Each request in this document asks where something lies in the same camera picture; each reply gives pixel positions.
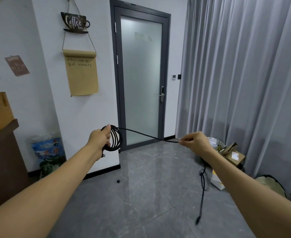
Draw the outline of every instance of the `tile floor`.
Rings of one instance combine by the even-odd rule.
[[[209,182],[195,226],[202,166],[189,149],[161,141],[119,158],[121,169],[82,181],[48,237],[255,237],[231,196]]]

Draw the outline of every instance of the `door frame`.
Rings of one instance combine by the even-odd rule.
[[[117,112],[118,112],[118,126],[122,127],[122,122],[124,120],[121,120],[121,112],[122,108],[120,108],[120,92],[119,92],[119,70],[117,65],[117,42],[116,42],[116,32],[115,32],[115,7],[121,7],[126,8],[134,11],[144,12],[147,14],[152,14],[160,17],[164,17],[168,19],[168,30],[167,30],[167,48],[166,48],[166,59],[165,59],[165,70],[164,70],[164,94],[165,98],[163,100],[163,114],[162,114],[162,120],[159,121],[159,123],[162,124],[161,134],[159,138],[164,139],[164,127],[165,127],[165,112],[166,112],[166,100],[167,100],[167,71],[168,71],[168,60],[169,60],[169,47],[170,47],[170,25],[171,25],[171,14],[156,11],[150,8],[141,7],[135,4],[131,4],[128,2],[120,1],[120,0],[110,0],[110,14],[111,14],[111,29],[112,29],[112,47],[113,47],[113,61],[114,61],[114,67],[115,67],[115,81],[116,81],[116,96],[117,96]],[[131,148],[136,148],[139,146],[143,146],[146,144],[154,143],[159,140],[147,140],[144,142],[140,142],[137,144],[132,144],[127,146],[126,145],[126,132],[125,130],[122,130],[124,143],[123,146],[120,148],[121,150],[127,150]]]

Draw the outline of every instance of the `hand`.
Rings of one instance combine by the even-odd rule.
[[[180,139],[179,144],[190,148],[191,151],[201,156],[203,159],[211,152],[215,152],[215,149],[213,149],[207,137],[200,131],[185,135]]]
[[[98,160],[102,156],[102,150],[105,144],[110,146],[110,124],[108,124],[103,130],[97,129],[92,131],[89,136],[86,146],[91,147],[96,152]]]

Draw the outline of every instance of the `kraft paper note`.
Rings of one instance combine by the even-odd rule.
[[[69,90],[72,96],[98,92],[96,52],[63,50]]]

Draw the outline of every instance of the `glass panel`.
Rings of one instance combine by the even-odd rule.
[[[158,136],[162,24],[121,16],[126,128]],[[127,145],[151,138],[127,131]]]

